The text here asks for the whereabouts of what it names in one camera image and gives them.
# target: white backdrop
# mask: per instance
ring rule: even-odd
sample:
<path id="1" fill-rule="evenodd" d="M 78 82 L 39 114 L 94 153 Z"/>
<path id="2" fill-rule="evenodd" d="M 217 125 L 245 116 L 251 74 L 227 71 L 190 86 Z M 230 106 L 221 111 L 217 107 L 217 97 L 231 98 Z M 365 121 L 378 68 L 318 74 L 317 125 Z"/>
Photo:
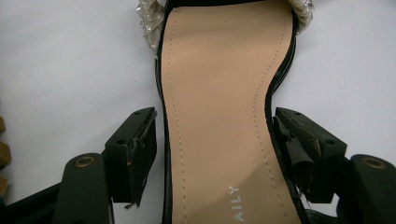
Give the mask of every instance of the white backdrop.
<path id="1" fill-rule="evenodd" d="M 396 2 L 317 1 L 274 106 L 300 111 L 364 153 L 396 163 Z M 116 223 L 161 222 L 163 119 L 137 1 L 0 1 L 0 115 L 12 163 L 7 203 L 61 181 L 79 154 L 101 152 L 134 111 L 155 106 L 158 155 L 139 209 Z M 311 205 L 334 215 L 333 205 Z"/>

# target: black plastic part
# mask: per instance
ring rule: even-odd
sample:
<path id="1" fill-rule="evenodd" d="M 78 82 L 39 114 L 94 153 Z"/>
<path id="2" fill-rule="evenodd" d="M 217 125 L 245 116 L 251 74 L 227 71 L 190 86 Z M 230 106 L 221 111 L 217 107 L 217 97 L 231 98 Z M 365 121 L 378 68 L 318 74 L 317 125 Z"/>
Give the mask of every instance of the black plastic part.
<path id="1" fill-rule="evenodd" d="M 52 223 L 114 223 L 102 155 L 83 154 L 66 164 Z"/>
<path id="2" fill-rule="evenodd" d="M 140 204 L 157 154 L 153 107 L 134 112 L 106 142 L 109 192 L 114 203 Z"/>
<path id="3" fill-rule="evenodd" d="M 346 177 L 350 192 L 337 192 L 341 199 L 337 215 L 342 223 L 396 223 L 396 169 L 392 164 L 355 155 Z"/>
<path id="4" fill-rule="evenodd" d="M 344 160 L 347 144 L 302 113 L 277 108 L 276 137 L 294 183 L 311 203 L 330 203 L 333 172 Z"/>
<path id="5" fill-rule="evenodd" d="M 1 223 L 50 223 L 60 184 L 54 185 L 23 200 L 5 206 L 0 211 Z"/>

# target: shoe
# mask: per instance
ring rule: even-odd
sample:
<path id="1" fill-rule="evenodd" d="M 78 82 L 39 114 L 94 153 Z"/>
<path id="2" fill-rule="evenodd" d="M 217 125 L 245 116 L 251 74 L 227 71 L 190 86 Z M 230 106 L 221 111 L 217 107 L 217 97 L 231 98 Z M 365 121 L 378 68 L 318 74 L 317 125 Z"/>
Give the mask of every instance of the shoe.
<path id="1" fill-rule="evenodd" d="M 299 29 L 290 4 L 170 0 L 164 19 L 163 224 L 307 223 L 271 114 Z"/>

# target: beige insole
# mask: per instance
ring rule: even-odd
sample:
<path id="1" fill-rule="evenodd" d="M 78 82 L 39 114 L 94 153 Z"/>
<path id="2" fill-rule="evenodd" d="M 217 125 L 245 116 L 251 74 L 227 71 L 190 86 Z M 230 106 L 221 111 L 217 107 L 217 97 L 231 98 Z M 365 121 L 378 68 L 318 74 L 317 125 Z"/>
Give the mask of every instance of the beige insole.
<path id="1" fill-rule="evenodd" d="M 174 224 L 300 222 L 264 116 L 291 31 L 281 0 L 170 14 L 162 84 Z"/>

